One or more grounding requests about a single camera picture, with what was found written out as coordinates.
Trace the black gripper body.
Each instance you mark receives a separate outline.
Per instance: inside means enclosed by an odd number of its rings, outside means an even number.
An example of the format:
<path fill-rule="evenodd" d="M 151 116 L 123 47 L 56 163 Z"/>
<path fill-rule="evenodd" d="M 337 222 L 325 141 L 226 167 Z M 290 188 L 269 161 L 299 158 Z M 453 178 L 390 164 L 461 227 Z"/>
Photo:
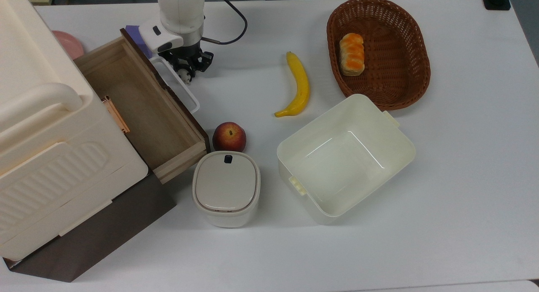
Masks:
<path fill-rule="evenodd" d="M 182 46 L 177 48 L 172 48 L 166 51 L 166 60 L 175 60 L 175 59 L 198 59 L 202 55 L 202 49 L 200 47 L 201 42 L 197 42 L 192 46 Z"/>

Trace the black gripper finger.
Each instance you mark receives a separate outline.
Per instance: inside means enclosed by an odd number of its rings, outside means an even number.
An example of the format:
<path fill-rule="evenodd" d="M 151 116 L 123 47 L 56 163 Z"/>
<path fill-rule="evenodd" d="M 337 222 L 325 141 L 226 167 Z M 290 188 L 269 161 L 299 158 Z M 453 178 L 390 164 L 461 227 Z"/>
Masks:
<path fill-rule="evenodd" d="M 167 60 L 177 75 L 180 75 L 181 64 L 183 61 L 180 56 L 177 56 L 174 52 L 162 52 L 162 58 Z"/>
<path fill-rule="evenodd" d="M 211 52 L 198 51 L 192 56 L 192 68 L 194 72 L 206 71 L 213 62 L 214 54 Z"/>

